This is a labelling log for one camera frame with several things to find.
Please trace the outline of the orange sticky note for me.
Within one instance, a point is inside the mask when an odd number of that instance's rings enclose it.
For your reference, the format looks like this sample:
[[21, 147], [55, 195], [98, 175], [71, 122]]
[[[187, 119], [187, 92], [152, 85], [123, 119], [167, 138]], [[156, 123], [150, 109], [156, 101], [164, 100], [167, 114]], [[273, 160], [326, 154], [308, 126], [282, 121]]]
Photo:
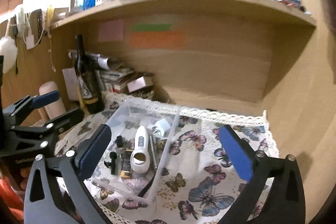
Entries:
[[183, 50], [186, 47], [185, 34], [175, 31], [133, 32], [129, 46], [139, 49]]

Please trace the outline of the stack of papers and books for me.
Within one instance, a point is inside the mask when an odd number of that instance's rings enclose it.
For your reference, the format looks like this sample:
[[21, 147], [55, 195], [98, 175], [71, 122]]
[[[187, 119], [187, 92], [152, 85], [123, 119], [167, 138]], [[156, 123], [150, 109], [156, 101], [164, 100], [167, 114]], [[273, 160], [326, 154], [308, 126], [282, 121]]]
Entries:
[[[92, 59], [98, 85], [102, 92], [127, 92], [127, 84], [136, 76], [134, 68], [125, 65], [118, 59], [102, 54], [86, 52], [86, 55]], [[77, 51], [69, 50], [68, 56], [75, 63]]]

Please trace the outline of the clear plastic storage box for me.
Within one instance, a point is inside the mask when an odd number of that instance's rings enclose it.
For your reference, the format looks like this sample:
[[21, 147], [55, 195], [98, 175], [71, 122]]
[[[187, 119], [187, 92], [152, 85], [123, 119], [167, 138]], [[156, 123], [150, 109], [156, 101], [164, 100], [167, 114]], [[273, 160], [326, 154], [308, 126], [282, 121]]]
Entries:
[[151, 203], [169, 157], [180, 107], [128, 99], [108, 119], [111, 142], [92, 181], [126, 198]]

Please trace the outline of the black round cap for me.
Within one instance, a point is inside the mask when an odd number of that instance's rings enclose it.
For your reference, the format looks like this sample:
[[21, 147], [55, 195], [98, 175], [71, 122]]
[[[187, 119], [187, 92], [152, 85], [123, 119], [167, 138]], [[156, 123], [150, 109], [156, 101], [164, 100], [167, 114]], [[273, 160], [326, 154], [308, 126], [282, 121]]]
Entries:
[[123, 137], [121, 135], [117, 136], [115, 139], [116, 147], [122, 148], [123, 147]]

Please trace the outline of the white handheld massager device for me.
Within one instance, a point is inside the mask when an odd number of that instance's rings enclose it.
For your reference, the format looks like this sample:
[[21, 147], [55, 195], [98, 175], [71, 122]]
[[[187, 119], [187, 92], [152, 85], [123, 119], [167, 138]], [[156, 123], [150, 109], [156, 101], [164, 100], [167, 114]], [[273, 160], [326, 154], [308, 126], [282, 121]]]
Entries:
[[130, 164], [135, 173], [143, 174], [149, 170], [149, 135], [144, 126], [140, 126], [135, 134], [134, 150], [131, 154]]

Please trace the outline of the dark wine bottle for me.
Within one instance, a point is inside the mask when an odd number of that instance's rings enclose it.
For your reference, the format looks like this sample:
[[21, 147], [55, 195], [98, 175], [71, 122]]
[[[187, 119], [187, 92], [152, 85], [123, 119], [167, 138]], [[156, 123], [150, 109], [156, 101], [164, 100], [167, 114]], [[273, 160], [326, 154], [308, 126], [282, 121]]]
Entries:
[[92, 59], [86, 55], [82, 34], [75, 36], [77, 57], [75, 72], [79, 81], [79, 88], [83, 101], [90, 114], [104, 110], [104, 102], [98, 85]]

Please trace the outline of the small black clip microphone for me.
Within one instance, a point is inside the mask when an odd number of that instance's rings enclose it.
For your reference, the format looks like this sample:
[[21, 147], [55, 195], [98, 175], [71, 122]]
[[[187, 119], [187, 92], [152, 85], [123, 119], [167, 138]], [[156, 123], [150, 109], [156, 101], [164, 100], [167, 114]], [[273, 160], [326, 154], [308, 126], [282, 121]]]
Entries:
[[104, 165], [110, 170], [112, 175], [116, 174], [116, 160], [118, 155], [115, 151], [109, 153], [110, 161], [104, 161]]

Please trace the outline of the bowl of small trinkets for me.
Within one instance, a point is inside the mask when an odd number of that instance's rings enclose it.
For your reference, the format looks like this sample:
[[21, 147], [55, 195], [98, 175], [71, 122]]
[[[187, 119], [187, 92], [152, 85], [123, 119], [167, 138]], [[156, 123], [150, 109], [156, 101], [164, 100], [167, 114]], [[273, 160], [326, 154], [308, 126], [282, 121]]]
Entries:
[[142, 98], [144, 100], [153, 100], [153, 97], [155, 95], [155, 91], [154, 90], [137, 90], [135, 92], [130, 93], [131, 96], [135, 97], [135, 98]]

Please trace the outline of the green sticky note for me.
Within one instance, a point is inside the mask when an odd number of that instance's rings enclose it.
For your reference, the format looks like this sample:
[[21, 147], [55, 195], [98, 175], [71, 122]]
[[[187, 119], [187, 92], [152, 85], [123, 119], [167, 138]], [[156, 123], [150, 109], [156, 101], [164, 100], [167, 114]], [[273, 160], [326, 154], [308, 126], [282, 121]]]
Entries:
[[171, 26], [172, 24], [134, 24], [131, 27], [131, 32], [163, 32], [169, 31], [171, 29]]

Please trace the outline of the butterfly print lace cloth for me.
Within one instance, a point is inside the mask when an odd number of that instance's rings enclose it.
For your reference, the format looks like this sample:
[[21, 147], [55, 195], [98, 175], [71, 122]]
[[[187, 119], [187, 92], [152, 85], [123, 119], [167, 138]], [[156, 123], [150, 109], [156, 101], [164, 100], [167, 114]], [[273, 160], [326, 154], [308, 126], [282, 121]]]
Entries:
[[[163, 167], [131, 178], [111, 174], [105, 166], [109, 154], [133, 149], [137, 129], [151, 130], [160, 120], [169, 123], [165, 135], [156, 136], [155, 154]], [[55, 154], [77, 148], [103, 123], [110, 125], [114, 138], [122, 137], [123, 146], [111, 140], [85, 186], [113, 223], [217, 223], [246, 185], [219, 141], [225, 124], [253, 149], [279, 156], [265, 116], [211, 112], [121, 94], [107, 94], [105, 110], [67, 133]]]

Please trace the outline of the silver metal cylinder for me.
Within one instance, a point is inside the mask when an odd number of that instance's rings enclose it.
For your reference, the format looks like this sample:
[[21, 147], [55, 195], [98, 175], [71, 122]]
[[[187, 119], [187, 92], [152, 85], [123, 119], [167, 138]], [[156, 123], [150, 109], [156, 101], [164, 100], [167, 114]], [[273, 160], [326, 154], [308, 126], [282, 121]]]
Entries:
[[157, 150], [155, 146], [155, 137], [153, 135], [150, 135], [149, 141], [150, 141], [151, 155], [152, 155], [152, 160], [153, 160], [153, 169], [157, 170], [158, 161], [157, 161]]

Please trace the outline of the pink white small box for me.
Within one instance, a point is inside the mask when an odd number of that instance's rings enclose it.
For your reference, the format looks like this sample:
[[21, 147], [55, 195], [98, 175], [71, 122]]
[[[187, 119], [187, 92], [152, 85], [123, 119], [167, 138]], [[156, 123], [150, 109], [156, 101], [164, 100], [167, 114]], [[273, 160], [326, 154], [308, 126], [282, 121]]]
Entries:
[[130, 93], [138, 91], [143, 88], [153, 86], [153, 80], [149, 76], [139, 77], [127, 84], [127, 89]]

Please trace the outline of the black gold lighter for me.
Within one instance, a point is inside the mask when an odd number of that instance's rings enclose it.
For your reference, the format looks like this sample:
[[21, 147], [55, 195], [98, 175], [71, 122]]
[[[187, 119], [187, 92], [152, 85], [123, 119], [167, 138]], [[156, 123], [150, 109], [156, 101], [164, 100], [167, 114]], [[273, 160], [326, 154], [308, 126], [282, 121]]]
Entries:
[[133, 150], [127, 148], [121, 154], [121, 170], [120, 170], [120, 177], [121, 178], [131, 178], [131, 164], [130, 158]]

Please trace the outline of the wooden shelf board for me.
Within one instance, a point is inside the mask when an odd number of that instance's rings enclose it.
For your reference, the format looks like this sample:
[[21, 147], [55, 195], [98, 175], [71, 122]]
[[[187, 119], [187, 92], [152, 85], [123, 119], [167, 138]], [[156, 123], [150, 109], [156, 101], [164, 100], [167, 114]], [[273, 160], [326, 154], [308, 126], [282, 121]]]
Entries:
[[311, 16], [272, 0], [113, 0], [59, 20], [51, 28], [152, 14], [225, 15], [271, 24], [316, 26]]

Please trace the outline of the white power plug adapter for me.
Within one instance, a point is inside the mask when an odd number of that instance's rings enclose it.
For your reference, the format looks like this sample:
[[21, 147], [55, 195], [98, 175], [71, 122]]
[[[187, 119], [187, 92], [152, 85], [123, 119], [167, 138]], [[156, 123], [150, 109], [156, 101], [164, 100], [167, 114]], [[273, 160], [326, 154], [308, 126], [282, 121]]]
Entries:
[[154, 126], [152, 127], [152, 133], [154, 136], [161, 138], [165, 136], [165, 133], [170, 131], [171, 124], [170, 122], [163, 118], [155, 122]]

